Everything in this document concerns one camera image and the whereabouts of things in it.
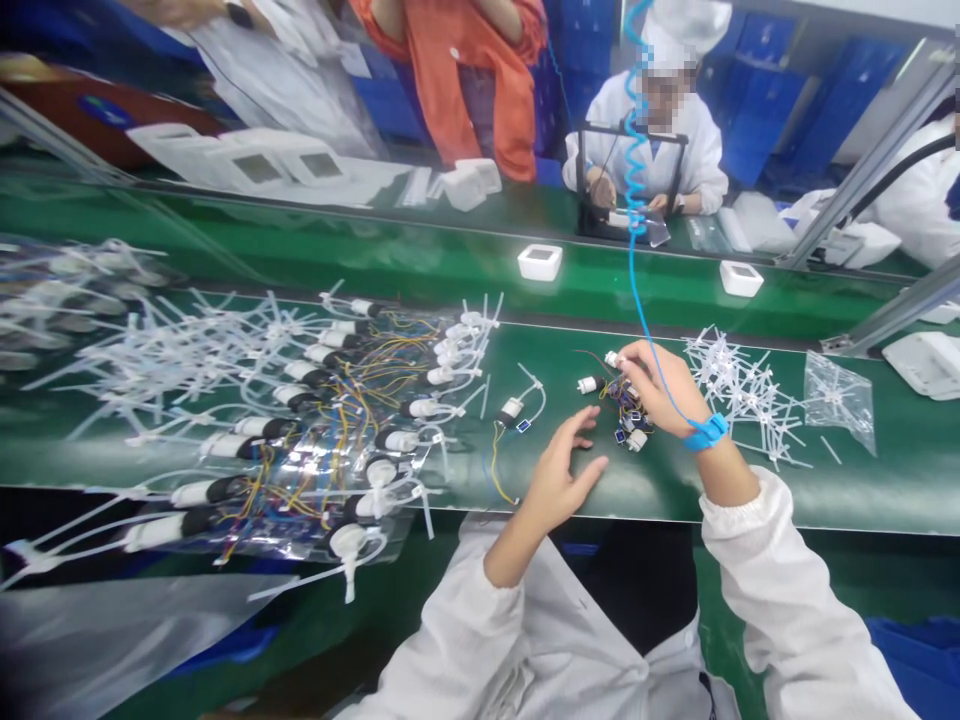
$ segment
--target worker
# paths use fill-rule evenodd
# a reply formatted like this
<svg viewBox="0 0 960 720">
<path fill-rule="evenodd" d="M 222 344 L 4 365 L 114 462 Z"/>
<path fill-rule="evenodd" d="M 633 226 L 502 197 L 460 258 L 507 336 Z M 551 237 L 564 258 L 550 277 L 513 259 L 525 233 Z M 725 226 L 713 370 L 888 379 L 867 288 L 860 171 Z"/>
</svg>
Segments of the worker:
<svg viewBox="0 0 960 720">
<path fill-rule="evenodd" d="M 535 65 L 546 46 L 541 0 L 350 0 L 379 48 L 413 64 L 430 136 L 448 166 L 490 158 L 533 182 Z"/>
<path fill-rule="evenodd" d="M 119 2 L 196 46 L 217 95 L 248 127 L 310 135 L 344 157 L 386 155 L 317 0 Z"/>
<path fill-rule="evenodd" d="M 723 148 L 720 130 L 710 110 L 694 90 L 697 64 L 723 38 L 731 8 L 707 0 L 657 0 L 646 18 L 641 39 L 652 51 L 646 69 L 637 75 L 636 91 L 646 101 L 637 118 L 653 133 L 686 135 L 689 144 L 680 163 L 675 205 L 667 208 L 670 184 L 680 146 L 665 141 L 642 144 L 636 151 L 645 166 L 637 176 L 645 185 L 650 210 L 663 215 L 710 215 L 720 209 L 729 181 L 720 170 Z M 619 127 L 636 103 L 626 91 L 629 71 L 607 80 L 587 110 L 587 122 Z M 578 135 L 566 138 L 567 161 L 563 180 L 577 190 Z M 594 204 L 613 209 L 617 196 L 627 192 L 627 155 L 634 140 L 628 136 L 587 131 L 584 135 L 586 187 Z"/>
<path fill-rule="evenodd" d="M 693 428 L 683 415 L 706 422 L 712 412 L 684 360 L 659 346 L 656 353 L 665 383 L 646 340 L 620 351 L 620 370 L 651 420 L 688 438 Z M 597 457 L 576 477 L 570 471 L 572 454 L 592 446 L 582 433 L 596 426 L 599 412 L 587 407 L 560 426 L 509 520 L 467 516 L 420 629 L 394 653 L 379 690 L 338 720 L 740 717 L 730 686 L 704 667 L 696 603 L 684 627 L 638 651 L 548 537 L 607 467 L 607 458 Z M 794 527 L 789 487 L 747 466 L 728 435 L 698 450 L 696 463 L 703 540 L 720 564 L 724 599 L 746 623 L 747 663 L 767 674 L 771 720 L 917 720 L 863 620 L 837 600 L 823 560 Z M 622 568 L 624 584 L 629 572 Z M 664 597 L 660 605 L 677 600 Z M 644 619 L 651 627 L 659 622 Z"/>
<path fill-rule="evenodd" d="M 960 136 L 956 107 L 951 95 L 897 151 L 891 167 L 945 135 Z M 960 253 L 960 222 L 951 217 L 948 204 L 957 182 L 960 152 L 954 144 L 911 166 L 858 219 L 882 225 L 900 238 L 900 248 L 907 255 L 935 270 Z"/>
</svg>

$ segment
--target white lab coat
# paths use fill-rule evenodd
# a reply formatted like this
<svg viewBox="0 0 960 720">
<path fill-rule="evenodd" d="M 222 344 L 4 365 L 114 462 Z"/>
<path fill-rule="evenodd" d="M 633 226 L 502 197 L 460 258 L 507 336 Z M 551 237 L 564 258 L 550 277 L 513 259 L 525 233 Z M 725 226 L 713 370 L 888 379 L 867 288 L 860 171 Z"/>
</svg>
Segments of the white lab coat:
<svg viewBox="0 0 960 720">
<path fill-rule="evenodd" d="M 924 145 L 953 133 L 954 116 L 920 128 L 904 143 L 893 165 Z M 929 268 L 960 253 L 960 222 L 950 219 L 947 192 L 960 175 L 960 152 L 943 150 L 907 170 L 860 215 L 903 241 L 901 248 Z"/>
<path fill-rule="evenodd" d="M 771 720 L 917 720 L 863 621 L 836 599 L 826 565 L 793 526 L 789 489 L 753 470 L 762 490 L 750 504 L 700 505 L 723 596 L 747 625 L 747 663 L 767 673 Z M 379 690 L 338 720 L 710 718 L 697 620 L 641 657 L 550 540 L 519 587 L 494 588 L 483 557 L 503 522 L 479 519 L 464 521 L 420 630 L 394 653 Z M 717 719 L 738 719 L 729 686 L 710 684 Z"/>
<path fill-rule="evenodd" d="M 623 72 L 614 75 L 603 84 L 587 110 L 588 122 L 616 127 L 627 117 L 633 107 L 624 88 L 627 74 Z M 729 181 L 720 169 L 720 158 L 723 155 L 720 129 L 713 122 L 706 104 L 695 93 L 688 93 L 684 97 L 677 110 L 672 131 L 686 135 L 690 140 L 680 164 L 679 192 L 683 195 L 700 193 L 703 214 L 712 215 L 723 204 Z M 568 188 L 576 190 L 579 154 L 577 133 L 567 135 L 566 142 L 567 161 L 563 165 L 563 181 Z M 606 162 L 607 173 L 613 178 L 617 192 L 626 194 L 627 151 L 633 140 L 629 137 L 587 132 L 583 144 L 587 161 L 600 167 Z M 679 152 L 678 145 L 664 142 L 654 158 L 649 143 L 640 146 L 640 160 L 646 166 L 641 175 L 643 184 L 647 186 L 644 191 L 646 197 L 653 198 L 670 192 L 670 181 L 673 179 L 673 169 L 676 167 Z"/>
<path fill-rule="evenodd" d="M 344 157 L 376 159 L 383 141 L 340 63 L 340 38 L 318 0 L 253 0 L 277 34 L 217 18 L 183 33 L 216 80 L 217 94 L 249 127 L 319 138 Z"/>
</svg>

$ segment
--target blue wire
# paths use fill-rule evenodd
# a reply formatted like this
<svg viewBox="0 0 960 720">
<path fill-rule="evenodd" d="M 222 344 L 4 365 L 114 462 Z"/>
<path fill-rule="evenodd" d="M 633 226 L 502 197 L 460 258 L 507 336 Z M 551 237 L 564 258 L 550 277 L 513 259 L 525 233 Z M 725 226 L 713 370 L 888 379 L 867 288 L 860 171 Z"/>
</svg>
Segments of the blue wire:
<svg viewBox="0 0 960 720">
<path fill-rule="evenodd" d="M 667 393 L 667 397 L 670 398 L 670 403 L 673 405 L 673 409 L 677 411 L 680 417 L 690 423 L 690 425 L 695 427 L 697 430 L 704 430 L 706 429 L 704 425 L 694 422 L 683 414 L 683 411 L 677 407 L 677 403 L 673 399 L 673 395 L 670 394 L 670 388 L 667 387 L 667 379 L 663 376 L 663 368 L 660 367 L 660 358 L 657 357 L 656 345 L 653 342 L 653 337 L 650 335 L 650 328 L 647 326 L 647 318 L 643 314 L 643 304 L 640 302 L 640 293 L 637 290 L 637 276 L 634 269 L 633 256 L 636 253 L 637 237 L 647 232 L 646 217 L 643 215 L 643 211 L 646 209 L 647 204 L 644 202 L 642 197 L 646 186 L 640 180 L 645 169 L 645 165 L 640 161 L 639 152 L 640 146 L 643 143 L 648 142 L 646 135 L 637 129 L 637 111 L 642 109 L 645 116 L 647 103 L 643 96 L 634 90 L 634 87 L 637 84 L 637 77 L 643 70 L 646 70 L 647 68 L 647 53 L 649 52 L 651 56 L 653 53 L 653 48 L 650 48 L 643 43 L 643 41 L 637 35 L 636 30 L 634 30 L 634 26 L 636 25 L 639 16 L 646 12 L 647 8 L 649 8 L 652 3 L 653 0 L 640 0 L 640 2 L 634 5 L 627 15 L 627 21 L 624 27 L 630 42 L 640 49 L 640 60 L 636 65 L 634 65 L 633 69 L 627 75 L 626 82 L 627 96 L 633 101 L 633 109 L 630 111 L 630 116 L 627 118 L 626 127 L 627 134 L 633 138 L 633 143 L 627 150 L 628 169 L 626 177 L 626 201 L 630 216 L 630 287 L 633 290 L 633 299 L 637 304 L 637 313 L 640 315 L 640 325 L 643 327 L 643 334 L 646 336 L 647 342 L 650 343 L 650 350 L 653 352 L 653 360 L 657 365 L 657 372 L 660 374 L 660 381 L 663 383 L 663 389 Z"/>
</svg>

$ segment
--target blue wrist strap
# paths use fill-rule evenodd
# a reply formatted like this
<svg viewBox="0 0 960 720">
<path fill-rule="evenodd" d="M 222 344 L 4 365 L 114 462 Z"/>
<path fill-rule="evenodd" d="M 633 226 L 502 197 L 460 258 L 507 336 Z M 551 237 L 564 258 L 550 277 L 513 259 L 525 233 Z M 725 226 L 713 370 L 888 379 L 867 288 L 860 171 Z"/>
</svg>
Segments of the blue wrist strap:
<svg viewBox="0 0 960 720">
<path fill-rule="evenodd" d="M 720 413 L 717 413 L 703 424 L 690 424 L 697 428 L 697 432 L 685 438 L 683 441 L 683 444 L 690 452 L 700 452 L 701 450 L 713 447 L 720 442 L 721 438 L 723 438 L 730 429 L 730 425 L 727 424 L 727 419 Z"/>
</svg>

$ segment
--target orange shirt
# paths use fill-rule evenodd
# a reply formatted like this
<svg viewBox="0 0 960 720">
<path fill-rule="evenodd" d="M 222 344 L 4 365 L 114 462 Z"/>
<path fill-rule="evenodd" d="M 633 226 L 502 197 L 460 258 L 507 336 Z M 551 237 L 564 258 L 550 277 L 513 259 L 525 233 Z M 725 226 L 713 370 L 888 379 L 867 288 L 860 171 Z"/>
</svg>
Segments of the orange shirt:
<svg viewBox="0 0 960 720">
<path fill-rule="evenodd" d="M 513 0 L 523 33 L 514 47 L 471 0 L 403 0 L 406 40 L 398 43 L 377 25 L 372 0 L 350 0 L 373 41 L 391 58 L 413 64 L 417 95 L 430 135 L 448 165 L 482 157 L 460 89 L 457 64 L 485 68 L 496 77 L 493 111 L 497 165 L 521 182 L 537 179 L 533 77 L 527 69 L 546 47 L 541 0 Z"/>
</svg>

